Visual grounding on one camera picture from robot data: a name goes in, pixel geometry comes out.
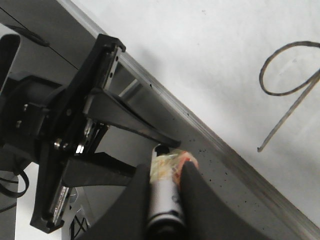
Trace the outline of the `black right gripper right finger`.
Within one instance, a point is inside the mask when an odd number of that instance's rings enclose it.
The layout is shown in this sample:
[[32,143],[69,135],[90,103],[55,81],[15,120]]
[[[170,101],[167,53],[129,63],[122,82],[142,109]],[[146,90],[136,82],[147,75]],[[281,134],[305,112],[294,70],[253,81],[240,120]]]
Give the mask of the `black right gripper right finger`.
[[268,240],[230,209],[206,183],[193,162],[184,163],[180,194],[188,240]]

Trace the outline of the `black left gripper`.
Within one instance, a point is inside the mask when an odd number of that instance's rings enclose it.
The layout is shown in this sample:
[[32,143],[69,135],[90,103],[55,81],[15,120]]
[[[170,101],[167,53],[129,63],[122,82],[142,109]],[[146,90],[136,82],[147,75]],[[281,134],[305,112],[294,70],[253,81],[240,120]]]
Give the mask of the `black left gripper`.
[[118,52],[125,50],[118,38],[99,34],[68,85],[23,72],[10,74],[1,84],[0,168],[28,182],[25,168],[38,165],[30,224],[44,233],[63,226],[70,188],[127,186],[136,173],[136,167],[105,152],[73,156],[86,141],[89,118],[168,147],[181,145],[102,89]]

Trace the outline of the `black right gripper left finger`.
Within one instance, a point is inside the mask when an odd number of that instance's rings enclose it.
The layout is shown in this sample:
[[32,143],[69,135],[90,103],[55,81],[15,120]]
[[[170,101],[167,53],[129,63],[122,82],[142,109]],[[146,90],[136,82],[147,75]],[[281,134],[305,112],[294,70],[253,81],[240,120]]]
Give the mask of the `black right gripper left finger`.
[[138,165],[136,172],[107,212],[79,240],[144,240],[150,199],[150,169]]

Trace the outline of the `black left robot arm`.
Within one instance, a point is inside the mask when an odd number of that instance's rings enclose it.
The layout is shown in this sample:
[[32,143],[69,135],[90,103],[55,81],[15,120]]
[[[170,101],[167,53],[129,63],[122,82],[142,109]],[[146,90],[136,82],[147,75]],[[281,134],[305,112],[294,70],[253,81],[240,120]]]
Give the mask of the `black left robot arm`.
[[38,164],[30,224],[44,233],[64,225],[73,188],[100,185],[103,169],[122,182],[134,174],[133,166],[96,151],[110,126],[171,148],[180,145],[107,90],[125,50],[118,38],[99,34],[68,85],[30,74],[2,83],[0,165],[26,179],[25,168]]

